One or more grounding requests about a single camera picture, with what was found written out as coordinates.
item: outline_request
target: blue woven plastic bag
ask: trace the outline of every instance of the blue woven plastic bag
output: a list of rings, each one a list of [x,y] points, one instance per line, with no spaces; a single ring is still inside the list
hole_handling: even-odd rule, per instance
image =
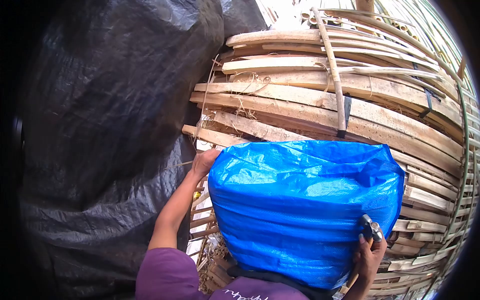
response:
[[[312,287],[342,285],[368,214],[388,236],[404,171],[387,145],[295,141],[231,146],[208,188],[228,249],[246,270]]]

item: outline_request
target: person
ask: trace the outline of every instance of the person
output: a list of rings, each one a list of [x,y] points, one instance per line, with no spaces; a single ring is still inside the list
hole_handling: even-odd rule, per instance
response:
[[[220,151],[215,149],[197,154],[192,169],[158,215],[148,250],[138,272],[136,299],[308,300],[304,293],[287,284],[241,276],[224,288],[217,289],[211,296],[198,290],[199,277],[195,263],[187,254],[177,250],[177,231],[191,205],[195,188],[208,174],[219,154]],[[360,234],[359,251],[354,256],[354,261],[360,264],[359,277],[343,297],[344,300],[360,300],[367,295],[386,246],[383,238],[380,243],[374,242],[370,248]]]

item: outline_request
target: rubber strap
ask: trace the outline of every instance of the rubber strap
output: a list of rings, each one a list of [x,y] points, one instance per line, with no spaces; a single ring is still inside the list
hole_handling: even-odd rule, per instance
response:
[[[417,65],[416,62],[412,62],[412,65],[413,65],[413,69],[414,69],[414,70],[418,70],[418,65]],[[415,78],[415,79],[420,80],[420,78],[418,78],[417,76],[412,76],[412,77]],[[437,95],[435,95],[434,92],[432,92],[432,91],[429,90],[428,88],[424,87],[424,88],[423,88],[423,91],[425,92],[425,95],[426,95],[426,97],[427,97],[428,108],[427,108],[426,110],[424,110],[424,111],[419,115],[419,117],[422,118],[422,119],[432,111],[432,97],[431,97],[431,96],[435,97],[439,102],[442,101]]]
[[[352,97],[349,93],[345,93],[343,107],[345,108],[345,128],[348,128],[348,119],[350,119],[350,111],[352,109]],[[337,130],[336,136],[339,138],[345,138],[346,130]]]

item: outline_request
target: hammer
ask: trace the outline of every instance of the hammer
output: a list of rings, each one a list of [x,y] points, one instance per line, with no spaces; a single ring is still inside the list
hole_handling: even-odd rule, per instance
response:
[[[384,237],[382,232],[380,231],[380,225],[378,225],[377,222],[373,222],[367,214],[361,216],[360,224],[363,226],[363,235],[365,236],[365,240],[367,241],[369,247],[372,246],[374,241],[377,243],[382,241]],[[351,288],[358,277],[359,264],[356,264],[347,281],[347,288]]]

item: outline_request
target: black plastic sheet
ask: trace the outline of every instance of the black plastic sheet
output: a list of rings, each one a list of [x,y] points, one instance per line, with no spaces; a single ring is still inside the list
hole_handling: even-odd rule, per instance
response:
[[[268,29],[255,0],[221,1],[225,38]]]
[[[132,297],[154,222],[190,166],[189,97],[224,40],[220,0],[68,1],[22,86],[26,239],[65,298]],[[188,242],[189,216],[178,248]]]

